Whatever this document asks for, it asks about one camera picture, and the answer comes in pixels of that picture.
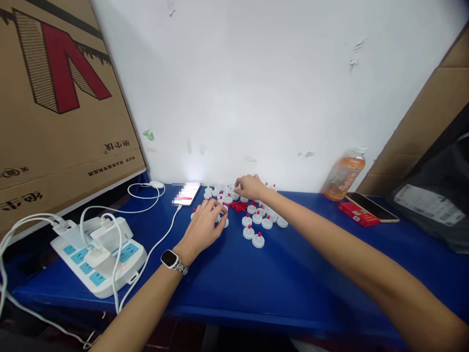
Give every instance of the power strip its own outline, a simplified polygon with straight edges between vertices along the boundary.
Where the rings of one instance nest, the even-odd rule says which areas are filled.
[[[52,240],[50,245],[92,294],[98,298],[112,296],[112,278],[106,279],[85,262],[85,255],[88,253],[86,247],[76,249],[61,236]],[[122,245],[121,267],[116,271],[117,290],[134,282],[146,259],[147,252],[138,242],[130,239]]]

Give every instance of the phone screen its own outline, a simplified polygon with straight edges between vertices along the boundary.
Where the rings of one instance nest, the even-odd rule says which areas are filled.
[[[183,184],[182,189],[177,193],[174,198],[173,204],[175,205],[191,205],[197,191],[200,188],[200,182],[186,182]]]
[[[380,220],[398,220],[399,218],[360,193],[347,193],[347,197]]]

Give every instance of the cardboard box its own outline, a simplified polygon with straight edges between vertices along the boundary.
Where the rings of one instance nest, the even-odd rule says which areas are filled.
[[[341,212],[358,222],[363,227],[375,226],[381,222],[377,217],[371,215],[369,212],[352,202],[341,203],[338,208]]]
[[[145,164],[89,2],[0,0],[0,17],[4,233]]]
[[[469,103],[469,29],[435,69],[357,189],[386,196]]]

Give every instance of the plastic cap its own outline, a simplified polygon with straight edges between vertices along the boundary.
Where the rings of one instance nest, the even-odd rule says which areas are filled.
[[[365,154],[368,148],[365,147],[355,147],[353,149],[354,152],[360,153],[360,154]]]

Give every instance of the white wall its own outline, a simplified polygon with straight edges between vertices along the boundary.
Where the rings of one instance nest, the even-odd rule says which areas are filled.
[[[308,192],[360,145],[369,152],[358,186],[468,19],[462,0],[175,0],[174,8],[170,17],[165,0],[94,0],[151,178],[258,173]],[[315,155],[298,158],[308,150]]]

